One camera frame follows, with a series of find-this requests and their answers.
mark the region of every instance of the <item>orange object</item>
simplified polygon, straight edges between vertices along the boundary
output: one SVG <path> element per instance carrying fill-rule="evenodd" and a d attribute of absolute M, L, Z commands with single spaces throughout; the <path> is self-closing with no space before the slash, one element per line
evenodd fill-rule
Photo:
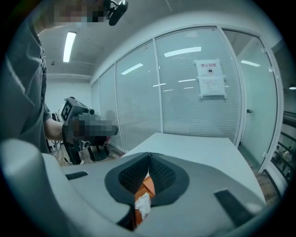
<path fill-rule="evenodd" d="M 155 190 L 154 190 L 154 184 L 152 182 L 152 179 L 150 177 L 146 178 L 142 185 L 140 186 L 138 192 L 135 194 L 135 202 L 139 199 L 139 197 L 143 196 L 145 193 L 148 193 L 150 196 L 150 199 L 155 197 Z M 136 223 L 139 225 L 142 220 L 142 215 L 139 210 L 135 209 L 135 215 L 136 215 Z"/>
<path fill-rule="evenodd" d="M 155 196 L 154 184 L 151 177 L 146 178 L 143 184 L 153 194 L 153 196 Z"/>

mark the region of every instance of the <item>gray t-shirt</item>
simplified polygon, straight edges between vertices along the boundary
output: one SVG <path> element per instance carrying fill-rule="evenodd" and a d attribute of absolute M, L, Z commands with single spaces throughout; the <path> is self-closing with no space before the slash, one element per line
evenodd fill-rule
<path fill-rule="evenodd" d="M 18 138 L 48 153 L 43 123 L 51 118 L 45 104 L 44 51 L 31 21 L 17 31 L 0 71 L 0 139 Z"/>

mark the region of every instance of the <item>ceiling light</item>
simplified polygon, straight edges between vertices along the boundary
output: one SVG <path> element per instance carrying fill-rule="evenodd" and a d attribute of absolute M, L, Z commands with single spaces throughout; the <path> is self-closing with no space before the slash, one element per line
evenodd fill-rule
<path fill-rule="evenodd" d="M 182 80 L 182 81 L 178 81 L 178 82 L 185 82 L 185 81 L 195 81 L 195 79 Z"/>
<path fill-rule="evenodd" d="M 69 62 L 70 60 L 70 54 L 71 54 L 75 36 L 76 36 L 75 32 L 68 32 L 67 34 L 65 49 L 64 49 L 64 59 L 63 59 L 64 62 Z"/>
<path fill-rule="evenodd" d="M 296 90 L 296 86 L 294 84 L 291 84 L 289 87 L 290 90 Z"/>
<path fill-rule="evenodd" d="M 241 63 L 249 64 L 249 65 L 252 65 L 252 66 L 255 66 L 255 67 L 259 67 L 260 66 L 260 64 L 256 64 L 256 63 L 245 61 L 245 60 L 242 60 Z"/>
<path fill-rule="evenodd" d="M 202 47 L 193 47 L 193 48 L 175 50 L 175 51 L 172 51 L 172 52 L 165 53 L 165 57 L 170 57 L 170 56 L 174 56 L 174 55 L 178 55 L 178 54 L 199 52 L 201 50 L 202 50 Z"/>
<path fill-rule="evenodd" d="M 163 86 L 163 85 L 165 85 L 165 83 L 162 83 L 162 84 L 160 84 L 160 85 Z M 159 84 L 154 85 L 153 87 L 157 87 L 157 86 L 159 86 Z"/>
<path fill-rule="evenodd" d="M 126 71 L 124 71 L 124 72 L 122 73 L 122 75 L 125 75 L 125 74 L 127 74 L 127 73 L 129 73 L 129 72 L 131 72 L 131 71 L 133 71 L 133 70 L 135 70 L 135 69 L 141 67 L 141 66 L 143 66 L 143 64 L 138 63 L 137 65 L 135 65 L 135 66 L 131 67 L 130 69 L 127 69 Z"/>

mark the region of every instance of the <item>floor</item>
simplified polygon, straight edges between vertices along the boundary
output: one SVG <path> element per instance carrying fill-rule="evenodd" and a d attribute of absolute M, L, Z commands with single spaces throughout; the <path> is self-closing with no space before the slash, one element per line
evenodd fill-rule
<path fill-rule="evenodd" d="M 258 164 L 257 162 L 254 162 L 254 158 L 251 154 L 249 154 L 248 151 L 244 149 L 244 147 L 239 146 L 238 150 L 242 154 L 242 156 L 245 158 L 246 162 L 250 166 L 251 170 L 253 171 L 260 187 L 263 192 L 263 195 L 265 197 L 266 205 L 271 206 L 279 201 L 279 197 L 277 195 L 277 192 L 275 188 L 273 187 L 273 184 L 269 180 L 268 176 L 265 173 L 258 173 Z"/>
<path fill-rule="evenodd" d="M 111 146 L 109 144 L 107 145 L 107 147 L 108 147 L 108 150 L 110 151 L 110 155 L 106 159 L 104 159 L 100 162 L 106 162 L 108 160 L 116 159 L 116 158 L 119 158 L 124 155 L 123 152 L 121 152 L 120 150 L 114 148 L 113 146 Z M 267 175 L 265 173 L 258 173 L 257 172 L 258 167 L 256 164 L 254 164 L 254 161 L 253 161 L 252 157 L 250 157 L 250 154 L 248 154 L 248 152 L 246 152 L 242 148 L 239 148 L 239 151 L 241 152 L 241 154 L 243 155 L 243 157 L 245 158 L 245 160 L 249 164 L 250 168 L 252 169 L 252 171 L 253 171 L 253 173 L 254 173 L 254 175 L 255 175 L 255 177 L 262 189 L 267 206 L 277 203 L 279 201 L 278 195 L 277 195 L 275 188 L 273 187 L 271 181 L 267 177 Z M 64 160 L 64 157 L 65 157 L 69 161 L 69 156 L 68 156 L 68 154 L 65 150 L 65 147 L 63 145 L 62 145 L 59 153 L 54 152 L 53 156 L 56 157 L 60 166 L 70 165 Z M 81 156 L 81 159 L 84 160 L 84 162 L 86 164 L 94 163 L 89 158 L 89 153 L 88 153 L 87 149 L 83 150 L 80 153 L 80 156 Z"/>
<path fill-rule="evenodd" d="M 113 146 L 111 146 L 109 144 L 107 145 L 107 148 L 110 151 L 110 154 L 109 154 L 109 156 L 106 159 L 104 159 L 104 160 L 102 160 L 100 162 L 106 162 L 108 160 L 116 159 L 116 158 L 119 158 L 119 157 L 121 157 L 121 156 L 124 155 L 123 152 L 119 151 L 118 149 L 114 148 Z M 92 149 L 92 152 L 93 153 L 97 152 L 97 150 L 96 150 L 95 147 L 91 147 L 91 149 Z M 52 155 L 58 160 L 58 163 L 59 163 L 60 166 L 70 165 L 64 159 L 64 158 L 66 158 L 68 160 L 68 162 L 70 162 L 69 155 L 67 154 L 64 145 L 61 146 L 61 149 L 60 149 L 60 151 L 58 153 L 57 152 L 54 152 Z M 88 150 L 87 149 L 85 149 L 85 150 L 83 150 L 83 151 L 80 152 L 80 157 L 81 157 L 81 160 L 83 160 L 85 162 L 85 164 L 94 163 L 90 159 L 90 156 L 89 156 L 89 153 L 88 153 Z"/>

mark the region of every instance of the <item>white sign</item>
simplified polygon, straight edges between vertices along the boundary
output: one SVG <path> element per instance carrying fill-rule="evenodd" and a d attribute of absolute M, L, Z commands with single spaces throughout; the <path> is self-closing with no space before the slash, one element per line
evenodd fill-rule
<path fill-rule="evenodd" d="M 194 60 L 200 88 L 200 97 L 208 95 L 223 95 L 226 98 L 224 75 L 219 59 Z"/>

